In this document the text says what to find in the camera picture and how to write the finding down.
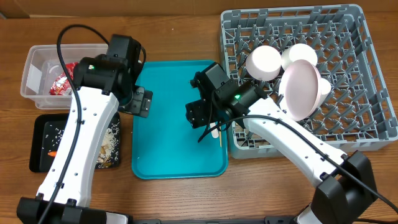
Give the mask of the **pile of rice and nuts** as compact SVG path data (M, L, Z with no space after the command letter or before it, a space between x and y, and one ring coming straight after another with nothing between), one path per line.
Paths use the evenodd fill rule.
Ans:
M41 172L49 171L55 158L49 156L47 153L58 150L65 126L66 121L46 122L39 164L39 170ZM106 129L99 156L96 160L96 169L111 168L119 165L120 132L120 118L115 116Z

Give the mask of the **red snack wrapper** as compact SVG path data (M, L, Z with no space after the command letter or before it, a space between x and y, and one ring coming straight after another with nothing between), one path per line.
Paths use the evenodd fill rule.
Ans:
M76 65L78 65L78 62L68 63L65 65L69 72L71 79L73 79L73 71L74 71L74 68ZM53 82L53 84L49 90L49 94L50 95L71 95L71 93L72 93L71 84L69 83L65 72L63 72Z

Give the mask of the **white plastic fork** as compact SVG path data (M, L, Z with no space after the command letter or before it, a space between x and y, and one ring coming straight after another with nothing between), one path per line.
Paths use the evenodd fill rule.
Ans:
M212 128L212 127L214 127L214 126L216 126L216 123L210 123L210 127ZM219 138L219 131L217 130L217 129L214 129L214 130L212 130L212 132L211 132L211 136L213 137L213 138Z

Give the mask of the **white plastic cup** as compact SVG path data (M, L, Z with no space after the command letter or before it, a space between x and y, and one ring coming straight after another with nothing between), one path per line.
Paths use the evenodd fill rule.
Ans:
M323 104L323 102L325 101L326 97L329 95L329 93L331 92L331 84L330 82L325 79L322 78L320 80L320 87L321 87L321 95L320 95L320 101L318 104L318 107L321 107L321 105Z

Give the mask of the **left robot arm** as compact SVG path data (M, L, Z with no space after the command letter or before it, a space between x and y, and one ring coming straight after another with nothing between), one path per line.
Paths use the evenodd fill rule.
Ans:
M152 93L135 85L144 62L136 57L83 58L73 71L70 112L49 172L35 198L22 197L22 223L132 223L130 215L90 208L95 164L113 116L147 117Z

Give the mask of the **orange carrot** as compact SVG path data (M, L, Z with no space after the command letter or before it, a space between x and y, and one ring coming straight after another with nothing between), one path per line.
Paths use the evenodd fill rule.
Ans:
M48 154L49 156L51 156L51 157L55 157L56 154L57 154L57 152L56 152L56 151L50 151L50 152L48 152L47 154Z

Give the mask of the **large white plate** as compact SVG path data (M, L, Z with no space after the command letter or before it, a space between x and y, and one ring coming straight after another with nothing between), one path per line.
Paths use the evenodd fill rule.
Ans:
M310 116L320 101L320 73L306 60L296 60L283 73L279 85L279 107L294 121Z

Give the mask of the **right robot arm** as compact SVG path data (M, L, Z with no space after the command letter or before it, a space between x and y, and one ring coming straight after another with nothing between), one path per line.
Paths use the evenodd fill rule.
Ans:
M295 216L266 217L266 223L353 223L378 198L370 160L361 152L347 155L291 120L252 83L225 83L218 89L197 84L200 99L187 103L193 128L213 128L233 121L267 140L314 186L312 201Z

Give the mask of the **small bowl with nuts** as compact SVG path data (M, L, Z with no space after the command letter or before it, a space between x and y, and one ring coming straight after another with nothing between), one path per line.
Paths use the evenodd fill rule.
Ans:
M262 45L248 55L246 70L256 80L270 81L278 76L281 64L279 51L269 45Z

